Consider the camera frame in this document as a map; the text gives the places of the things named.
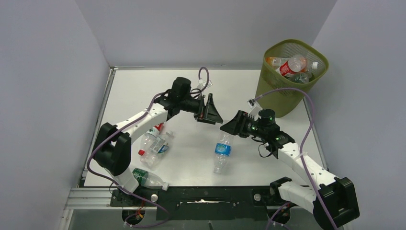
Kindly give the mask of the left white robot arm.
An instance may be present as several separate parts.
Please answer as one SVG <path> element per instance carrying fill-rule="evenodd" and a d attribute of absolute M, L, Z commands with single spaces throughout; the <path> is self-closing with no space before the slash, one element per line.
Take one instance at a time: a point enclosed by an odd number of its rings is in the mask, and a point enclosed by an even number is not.
<path fill-rule="evenodd" d="M 149 106 L 131 118 L 112 125 L 105 123 L 97 134 L 90 160 L 95 160 L 110 175 L 108 180 L 126 194 L 139 187 L 138 180 L 129 169 L 132 144 L 153 126 L 164 123 L 180 111 L 193 114 L 197 122 L 223 123 L 217 111 L 212 93 L 207 97 L 193 98 L 191 81 L 177 77 L 172 87 L 155 95 Z"/>

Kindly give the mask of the orange drink bottle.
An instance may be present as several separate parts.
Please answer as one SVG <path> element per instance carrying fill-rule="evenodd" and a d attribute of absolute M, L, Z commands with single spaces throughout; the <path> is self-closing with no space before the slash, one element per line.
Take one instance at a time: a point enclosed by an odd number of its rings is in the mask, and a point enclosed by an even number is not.
<path fill-rule="evenodd" d="M 289 57 L 266 57 L 265 61 L 274 69 L 277 69 L 289 59 Z M 301 70 L 301 72 L 311 71 L 315 69 L 318 69 L 318 62 L 308 62 L 306 67 Z"/>

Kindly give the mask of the crushed clear bottle white cap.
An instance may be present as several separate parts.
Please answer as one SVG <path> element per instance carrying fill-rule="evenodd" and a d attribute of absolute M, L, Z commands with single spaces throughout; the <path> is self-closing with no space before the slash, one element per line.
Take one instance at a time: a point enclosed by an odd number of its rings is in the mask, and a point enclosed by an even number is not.
<path fill-rule="evenodd" d="M 174 138 L 173 131 L 167 131 L 159 134 L 157 138 L 148 145 L 145 153 L 141 156 L 140 161 L 149 169 L 154 170 L 160 163 L 165 153 L 172 145 Z"/>

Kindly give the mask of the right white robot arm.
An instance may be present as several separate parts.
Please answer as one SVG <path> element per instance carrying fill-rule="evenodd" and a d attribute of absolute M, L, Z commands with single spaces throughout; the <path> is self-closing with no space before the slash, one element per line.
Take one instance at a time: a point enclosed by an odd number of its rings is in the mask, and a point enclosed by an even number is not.
<path fill-rule="evenodd" d="M 272 156 L 307 183 L 308 186 L 303 187 L 288 177 L 272 182 L 269 197 L 274 204 L 290 201 L 302 207 L 313 214 L 324 230 L 341 227 L 360 216 L 353 182 L 347 177 L 338 178 L 301 153 L 298 143 L 276 124 L 273 110 L 260 110 L 257 119 L 239 110 L 220 130 L 241 138 L 259 138 Z"/>

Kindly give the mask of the clear bottle blue label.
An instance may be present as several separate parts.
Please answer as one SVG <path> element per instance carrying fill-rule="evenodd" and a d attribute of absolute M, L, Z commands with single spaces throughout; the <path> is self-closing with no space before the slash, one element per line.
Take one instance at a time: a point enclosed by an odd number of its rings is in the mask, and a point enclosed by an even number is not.
<path fill-rule="evenodd" d="M 221 174 L 227 163 L 232 151 L 234 136 L 224 131 L 220 132 L 214 150 L 214 173 Z"/>

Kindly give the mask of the clear bottle red label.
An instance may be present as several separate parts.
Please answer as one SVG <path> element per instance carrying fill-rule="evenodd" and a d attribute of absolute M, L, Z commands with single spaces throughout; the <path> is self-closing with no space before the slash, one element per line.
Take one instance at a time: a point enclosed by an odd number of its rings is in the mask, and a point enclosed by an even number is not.
<path fill-rule="evenodd" d="M 307 59 L 298 54 L 289 58 L 284 64 L 279 66 L 275 71 L 283 77 L 291 77 L 302 71 L 307 66 Z"/>
<path fill-rule="evenodd" d="M 149 129 L 146 133 L 143 134 L 140 141 L 138 155 L 143 156 L 146 153 L 151 144 L 156 140 L 158 135 L 161 133 L 163 126 L 164 123 L 160 123 L 158 125 L 155 125 L 151 129 Z"/>

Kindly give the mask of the clear bottle red label top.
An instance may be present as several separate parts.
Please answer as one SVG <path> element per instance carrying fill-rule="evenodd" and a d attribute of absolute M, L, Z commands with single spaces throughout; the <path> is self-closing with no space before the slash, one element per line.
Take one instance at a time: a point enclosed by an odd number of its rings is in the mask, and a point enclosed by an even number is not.
<path fill-rule="evenodd" d="M 298 54 L 289 58 L 284 64 L 279 66 L 275 71 L 283 77 L 291 77 L 302 71 L 307 66 L 307 59 Z"/>

